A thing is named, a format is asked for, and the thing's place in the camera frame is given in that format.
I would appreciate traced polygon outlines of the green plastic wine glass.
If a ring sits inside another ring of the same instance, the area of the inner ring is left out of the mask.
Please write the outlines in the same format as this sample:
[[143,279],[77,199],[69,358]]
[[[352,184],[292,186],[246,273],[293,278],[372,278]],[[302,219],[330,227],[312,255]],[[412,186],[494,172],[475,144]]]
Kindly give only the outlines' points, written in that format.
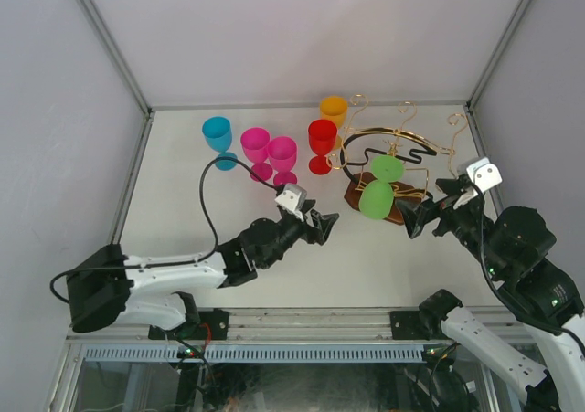
[[379,155],[372,161],[371,173],[374,178],[363,189],[358,209],[365,217],[384,220],[390,214],[395,197],[391,184],[403,176],[404,166],[394,156]]

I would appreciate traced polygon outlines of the gold wire wine glass rack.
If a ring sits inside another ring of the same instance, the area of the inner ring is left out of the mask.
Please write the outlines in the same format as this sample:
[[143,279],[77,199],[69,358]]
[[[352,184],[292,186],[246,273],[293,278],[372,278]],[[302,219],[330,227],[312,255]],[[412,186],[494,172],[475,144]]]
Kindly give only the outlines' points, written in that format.
[[[349,179],[349,184],[344,193],[346,203],[355,211],[359,211],[358,202],[363,189],[374,178],[371,173],[372,161],[379,155],[391,155],[399,159],[404,166],[404,174],[393,182],[394,202],[390,214],[384,219],[389,223],[403,225],[403,218],[395,203],[404,199],[414,204],[419,204],[425,199],[432,198],[430,191],[431,171],[422,164],[425,156],[446,157],[447,169],[450,175],[455,175],[453,166],[454,157],[457,154],[457,138],[465,130],[470,128],[468,116],[461,112],[455,112],[447,118],[447,124],[453,128],[451,142],[447,146],[433,142],[429,138],[410,131],[407,124],[418,115],[418,106],[413,101],[403,101],[398,105],[399,113],[405,118],[397,127],[366,127],[355,128],[353,121],[349,120],[344,133],[339,139],[339,147],[327,155],[330,167],[342,171]],[[366,147],[363,150],[363,158],[353,159],[349,156],[347,147],[359,139],[370,136],[383,136],[388,148],[380,150],[374,147]]]

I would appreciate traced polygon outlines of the pink wine glass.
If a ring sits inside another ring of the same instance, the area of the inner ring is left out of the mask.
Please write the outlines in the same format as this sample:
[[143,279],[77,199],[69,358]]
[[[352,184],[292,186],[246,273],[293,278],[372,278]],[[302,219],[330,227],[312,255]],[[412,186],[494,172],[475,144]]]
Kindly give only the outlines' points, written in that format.
[[288,136],[279,136],[269,142],[268,158],[271,167],[276,172],[273,177],[274,185],[297,183],[297,176],[293,172],[297,161],[297,151],[296,141]]
[[270,133],[261,127],[249,128],[240,136],[242,151],[246,158],[252,162],[251,170],[256,175],[250,177],[256,181],[269,181],[272,177],[273,169],[266,162],[270,141]]

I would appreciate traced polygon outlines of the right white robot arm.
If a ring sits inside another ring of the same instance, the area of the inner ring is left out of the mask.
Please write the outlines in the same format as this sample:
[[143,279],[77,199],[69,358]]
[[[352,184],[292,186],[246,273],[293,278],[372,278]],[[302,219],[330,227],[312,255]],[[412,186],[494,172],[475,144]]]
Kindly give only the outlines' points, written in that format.
[[405,228],[417,237],[432,221],[479,262],[494,296],[521,322],[545,363],[530,362],[475,318],[451,292],[440,289],[419,306],[427,337],[443,335],[472,352],[512,386],[527,411],[584,408],[584,302],[573,279],[547,258],[556,242],[533,208],[510,206],[496,220],[484,213],[485,194],[498,174],[440,179],[444,198],[418,205],[399,200]]

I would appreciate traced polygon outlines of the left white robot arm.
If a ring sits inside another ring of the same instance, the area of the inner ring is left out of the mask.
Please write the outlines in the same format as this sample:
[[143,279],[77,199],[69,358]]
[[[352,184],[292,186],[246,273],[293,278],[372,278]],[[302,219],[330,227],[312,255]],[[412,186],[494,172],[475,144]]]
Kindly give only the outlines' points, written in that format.
[[238,287],[283,259],[299,240],[323,245],[339,215],[321,214],[309,201],[301,213],[282,209],[277,221],[259,218],[237,237],[201,254],[141,258],[118,244],[100,248],[66,274],[71,328],[93,333],[113,324],[145,324],[179,338],[197,334],[196,289]]

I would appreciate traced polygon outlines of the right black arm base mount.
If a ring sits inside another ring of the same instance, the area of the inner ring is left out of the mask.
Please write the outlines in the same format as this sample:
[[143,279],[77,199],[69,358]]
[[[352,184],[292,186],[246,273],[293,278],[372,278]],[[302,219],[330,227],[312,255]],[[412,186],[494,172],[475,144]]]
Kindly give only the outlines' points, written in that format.
[[392,311],[389,313],[391,335],[394,340],[431,340],[442,338],[426,327],[420,319],[418,311]]

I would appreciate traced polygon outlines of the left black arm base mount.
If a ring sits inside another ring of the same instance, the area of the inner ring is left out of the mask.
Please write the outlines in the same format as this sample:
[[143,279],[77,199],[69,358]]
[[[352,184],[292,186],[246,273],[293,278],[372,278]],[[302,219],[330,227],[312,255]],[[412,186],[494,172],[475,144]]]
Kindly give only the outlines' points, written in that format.
[[178,338],[189,340],[226,340],[229,330],[229,312],[221,309],[202,311],[198,317],[188,317],[187,321],[170,332],[151,326],[148,332],[150,340]]

